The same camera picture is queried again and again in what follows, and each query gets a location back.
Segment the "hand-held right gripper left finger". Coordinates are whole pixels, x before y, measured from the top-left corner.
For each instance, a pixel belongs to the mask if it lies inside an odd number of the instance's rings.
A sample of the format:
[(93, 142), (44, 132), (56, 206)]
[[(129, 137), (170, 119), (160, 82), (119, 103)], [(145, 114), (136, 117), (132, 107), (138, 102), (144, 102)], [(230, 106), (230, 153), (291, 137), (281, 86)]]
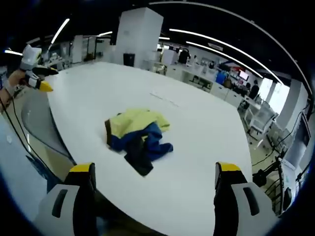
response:
[(43, 236), (96, 236), (95, 164), (75, 165), (41, 201), (34, 225)]

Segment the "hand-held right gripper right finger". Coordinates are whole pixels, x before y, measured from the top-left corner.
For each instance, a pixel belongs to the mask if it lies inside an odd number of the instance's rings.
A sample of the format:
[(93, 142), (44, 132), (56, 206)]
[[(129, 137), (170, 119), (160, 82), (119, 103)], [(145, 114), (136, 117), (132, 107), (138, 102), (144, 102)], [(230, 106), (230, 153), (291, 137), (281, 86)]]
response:
[(214, 208), (215, 236), (265, 236), (279, 220), (270, 198), (231, 163), (216, 163)]

